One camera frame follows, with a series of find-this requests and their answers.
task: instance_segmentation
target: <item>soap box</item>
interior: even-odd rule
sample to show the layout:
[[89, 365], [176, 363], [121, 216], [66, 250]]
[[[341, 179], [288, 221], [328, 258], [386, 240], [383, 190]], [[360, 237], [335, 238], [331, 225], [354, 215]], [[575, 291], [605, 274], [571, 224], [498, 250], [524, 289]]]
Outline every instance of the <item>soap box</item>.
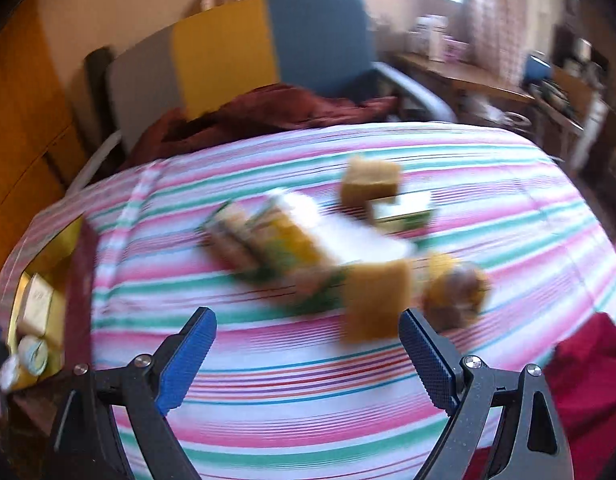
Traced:
[[397, 233], [428, 225], [433, 213], [432, 193], [418, 191], [368, 201], [370, 221], [381, 231]]

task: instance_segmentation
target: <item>screw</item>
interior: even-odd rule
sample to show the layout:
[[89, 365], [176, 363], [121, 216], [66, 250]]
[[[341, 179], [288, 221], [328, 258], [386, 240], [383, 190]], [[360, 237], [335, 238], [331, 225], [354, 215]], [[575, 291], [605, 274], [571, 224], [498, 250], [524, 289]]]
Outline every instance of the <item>screw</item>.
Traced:
[[74, 368], [72, 369], [72, 373], [75, 375], [83, 375], [88, 371], [88, 365], [84, 364], [84, 363], [80, 363], [78, 365], [75, 365]]
[[134, 358], [134, 365], [137, 368], [146, 368], [150, 363], [152, 363], [152, 356], [150, 354], [141, 354]]
[[469, 368], [481, 368], [483, 363], [476, 355], [469, 355], [464, 357], [464, 364]]
[[526, 371], [534, 377], [539, 377], [542, 374], [542, 369], [535, 364], [529, 364], [526, 367]]

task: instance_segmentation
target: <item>yellow sponge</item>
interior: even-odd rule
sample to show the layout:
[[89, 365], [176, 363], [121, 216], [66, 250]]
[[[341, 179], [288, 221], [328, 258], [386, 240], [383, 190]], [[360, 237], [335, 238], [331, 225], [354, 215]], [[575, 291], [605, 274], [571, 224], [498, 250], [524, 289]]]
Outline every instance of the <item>yellow sponge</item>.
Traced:
[[339, 188], [341, 205], [362, 207], [369, 200], [396, 196], [401, 172], [396, 162], [353, 156]]
[[410, 304], [410, 276], [407, 259], [346, 266], [344, 339], [364, 342], [397, 337], [399, 316]]

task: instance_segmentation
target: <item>striped tablecloth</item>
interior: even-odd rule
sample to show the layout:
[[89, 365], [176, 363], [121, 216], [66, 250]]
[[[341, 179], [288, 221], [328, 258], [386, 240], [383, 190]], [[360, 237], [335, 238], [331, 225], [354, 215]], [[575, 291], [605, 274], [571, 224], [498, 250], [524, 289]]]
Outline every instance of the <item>striped tablecloth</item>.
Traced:
[[[179, 330], [195, 308], [217, 315], [216, 341], [168, 421], [205, 479], [411, 479], [446, 418], [397, 340], [339, 343], [338, 309], [306, 314], [288, 290], [253, 290], [200, 245], [197, 228], [226, 199], [246, 208], [277, 186], [332, 204], [351, 153], [389, 158], [403, 190], [438, 208], [422, 248], [453, 253], [493, 285], [477, 325], [453, 333], [490, 366], [543, 363], [595, 310], [616, 321], [616, 255], [565, 175], [530, 142], [455, 124], [378, 124], [290, 132], [125, 171], [32, 222], [0, 276], [6, 323], [35, 252], [85, 212], [101, 232], [92, 304], [94, 359], [126, 364]], [[149, 478], [124, 412], [131, 465]], [[491, 434], [495, 422], [486, 432]]]

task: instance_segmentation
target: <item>blue gripper pad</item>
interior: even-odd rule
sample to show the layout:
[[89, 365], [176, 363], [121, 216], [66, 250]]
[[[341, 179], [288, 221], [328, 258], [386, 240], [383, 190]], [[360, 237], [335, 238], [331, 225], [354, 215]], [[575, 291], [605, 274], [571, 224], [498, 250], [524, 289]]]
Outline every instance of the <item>blue gripper pad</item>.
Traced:
[[[437, 336], [437, 338], [452, 345], [445, 337]], [[402, 312], [400, 317], [399, 339], [417, 370], [432, 403], [440, 410], [446, 410], [448, 416], [453, 416], [459, 406], [455, 375], [431, 341], [431, 335], [426, 333], [426, 330], [416, 321], [409, 310]]]
[[188, 330], [162, 370], [159, 394], [154, 402], [163, 416], [166, 416], [169, 410], [181, 406], [216, 334], [217, 318], [214, 312], [207, 308]]

